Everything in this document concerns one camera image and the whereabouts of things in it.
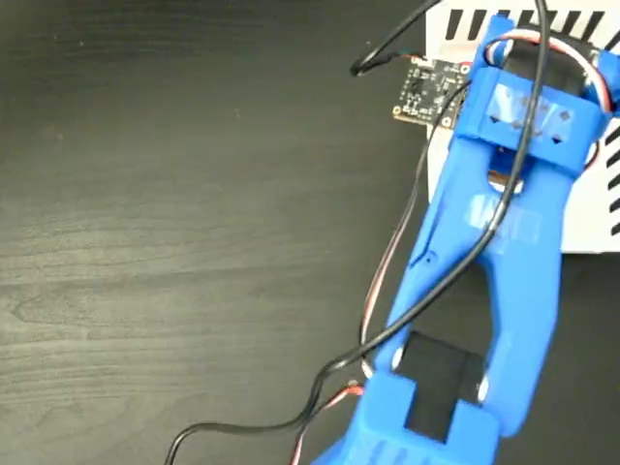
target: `blue arm link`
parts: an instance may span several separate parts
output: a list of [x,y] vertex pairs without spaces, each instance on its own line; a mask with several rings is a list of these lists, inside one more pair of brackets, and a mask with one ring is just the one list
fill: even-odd
[[[476,55],[473,81],[449,156],[393,302],[388,324],[402,316],[475,244],[501,196],[489,170],[510,164],[532,82],[481,59],[486,44],[513,28],[495,16]],[[618,110],[620,58],[602,52],[599,69]],[[456,402],[444,442],[405,427],[416,382],[397,376],[410,327],[386,342],[375,359],[344,438],[315,465],[491,465],[500,437],[516,434],[530,408],[555,328],[564,209],[592,143],[612,114],[593,92],[583,98],[545,87],[539,100],[522,191],[480,255],[488,277],[493,340],[479,403]]]

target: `table surface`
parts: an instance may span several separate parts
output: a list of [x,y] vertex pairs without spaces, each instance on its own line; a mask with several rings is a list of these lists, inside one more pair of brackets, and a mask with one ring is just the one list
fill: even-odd
[[[190,421],[300,408],[321,364],[355,344],[410,189],[422,132],[390,118],[405,64],[347,74],[410,8],[2,2],[3,464],[158,465]],[[407,40],[421,47],[421,28]],[[499,465],[617,460],[619,264],[566,260],[540,389]],[[420,327],[484,350],[479,270],[435,307]],[[352,409],[317,422],[306,463]],[[178,464],[286,463],[291,444],[202,435]]]

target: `hole in blue part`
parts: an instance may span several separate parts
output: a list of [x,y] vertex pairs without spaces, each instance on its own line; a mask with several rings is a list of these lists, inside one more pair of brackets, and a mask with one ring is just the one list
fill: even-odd
[[[512,170],[512,162],[514,161],[514,151],[506,148],[498,148],[491,158],[491,164],[488,167],[488,183],[498,192],[504,192],[506,183]],[[533,160],[527,159],[521,170],[521,179],[515,188],[518,195],[523,192],[524,179],[527,178],[528,172],[532,169]]]

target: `red wire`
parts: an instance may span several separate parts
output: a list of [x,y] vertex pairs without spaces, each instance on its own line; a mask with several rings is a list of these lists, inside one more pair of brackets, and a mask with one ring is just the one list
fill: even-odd
[[[336,392],[333,396],[331,396],[325,404],[323,404],[318,411],[316,411],[315,415],[312,419],[317,417],[319,414],[324,412],[325,410],[329,410],[331,407],[339,404],[342,400],[347,398],[349,395],[361,396],[364,393],[364,387],[357,384],[352,384],[346,387],[343,387],[338,392]],[[308,431],[308,427],[311,422],[306,423],[299,434],[297,434],[297,439],[294,443],[293,456],[291,457],[291,465],[298,465],[299,459],[301,458],[301,448],[303,447],[303,437]]]

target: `blue bracket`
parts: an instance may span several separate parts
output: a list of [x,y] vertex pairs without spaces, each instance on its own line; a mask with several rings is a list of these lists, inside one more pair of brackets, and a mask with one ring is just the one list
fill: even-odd
[[[489,170],[510,171],[532,82],[488,67],[485,45],[514,28],[495,16],[473,64],[436,194],[393,302],[387,324],[402,316],[474,246],[501,193]],[[610,93],[620,97],[620,58],[600,56]],[[493,340],[479,404],[458,401],[448,438],[408,430],[416,383],[391,373],[410,327],[375,359],[347,435],[315,465],[490,465],[499,438],[516,434],[527,417],[556,324],[564,208],[590,146],[612,117],[590,91],[583,98],[545,87],[539,100],[523,186],[494,239],[480,256],[491,295]]]

